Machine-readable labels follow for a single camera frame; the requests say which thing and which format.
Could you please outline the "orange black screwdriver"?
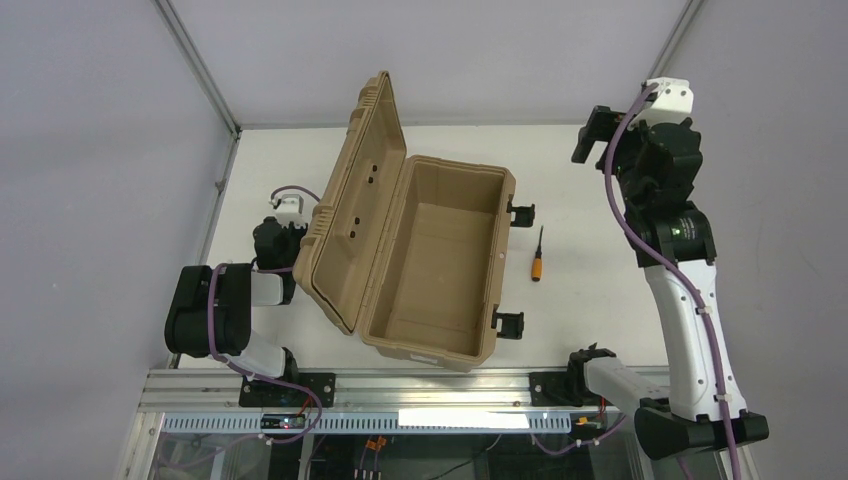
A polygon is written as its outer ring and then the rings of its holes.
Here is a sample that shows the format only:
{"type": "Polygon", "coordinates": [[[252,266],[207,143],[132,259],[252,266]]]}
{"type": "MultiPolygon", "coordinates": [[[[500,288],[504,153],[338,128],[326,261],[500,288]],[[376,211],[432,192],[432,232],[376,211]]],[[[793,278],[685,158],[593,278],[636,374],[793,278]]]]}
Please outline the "orange black screwdriver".
{"type": "Polygon", "coordinates": [[[544,227],[541,226],[538,235],[538,241],[533,257],[533,261],[531,264],[531,281],[532,282],[540,282],[543,274],[543,234],[544,227]]]}

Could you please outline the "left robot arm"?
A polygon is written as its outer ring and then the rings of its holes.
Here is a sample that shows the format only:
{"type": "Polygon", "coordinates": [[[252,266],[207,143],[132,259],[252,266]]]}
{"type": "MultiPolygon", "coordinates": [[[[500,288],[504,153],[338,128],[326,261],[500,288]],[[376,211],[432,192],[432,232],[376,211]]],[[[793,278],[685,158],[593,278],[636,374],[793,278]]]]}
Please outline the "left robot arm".
{"type": "Polygon", "coordinates": [[[293,353],[257,332],[252,314],[293,300],[293,267],[307,230],[300,214],[268,216],[252,231],[252,261],[183,267],[165,319],[167,349],[212,358],[248,378],[297,384],[293,353]]]}

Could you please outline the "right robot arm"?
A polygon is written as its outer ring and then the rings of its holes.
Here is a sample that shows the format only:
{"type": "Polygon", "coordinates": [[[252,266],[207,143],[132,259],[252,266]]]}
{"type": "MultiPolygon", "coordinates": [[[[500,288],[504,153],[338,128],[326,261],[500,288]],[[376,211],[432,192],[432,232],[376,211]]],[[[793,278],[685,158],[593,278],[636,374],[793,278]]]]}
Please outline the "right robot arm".
{"type": "Polygon", "coordinates": [[[729,363],[712,230],[690,198],[703,162],[700,134],[690,119],[629,127],[624,113],[597,106],[579,131],[573,161],[584,163],[598,142],[605,150],[597,168],[609,199],[624,201],[614,214],[659,313],[670,382],[657,386],[613,352],[589,347],[569,358],[569,395],[577,403],[598,396],[618,407],[654,460],[765,440],[768,421],[748,408],[729,363]]]}

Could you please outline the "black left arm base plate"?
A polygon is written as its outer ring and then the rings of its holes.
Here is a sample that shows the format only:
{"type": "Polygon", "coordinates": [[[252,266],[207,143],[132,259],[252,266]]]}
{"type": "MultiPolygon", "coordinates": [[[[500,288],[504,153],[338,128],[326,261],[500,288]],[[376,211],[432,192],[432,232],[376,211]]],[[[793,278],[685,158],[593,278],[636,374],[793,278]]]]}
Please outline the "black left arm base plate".
{"type": "MultiPolygon", "coordinates": [[[[324,408],[335,403],[335,373],[301,372],[300,385],[314,393],[324,408]]],[[[238,405],[242,408],[294,408],[300,407],[310,396],[298,389],[282,387],[261,380],[243,379],[238,405]]]]}

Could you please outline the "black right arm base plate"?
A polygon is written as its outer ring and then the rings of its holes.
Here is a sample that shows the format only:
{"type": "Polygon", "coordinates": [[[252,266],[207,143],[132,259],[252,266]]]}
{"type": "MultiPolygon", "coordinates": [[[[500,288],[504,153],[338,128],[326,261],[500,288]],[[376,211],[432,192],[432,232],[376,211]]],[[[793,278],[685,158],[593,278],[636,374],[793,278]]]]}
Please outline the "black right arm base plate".
{"type": "Polygon", "coordinates": [[[571,370],[537,371],[528,374],[534,407],[599,406],[599,397],[586,386],[584,375],[571,370]]]}

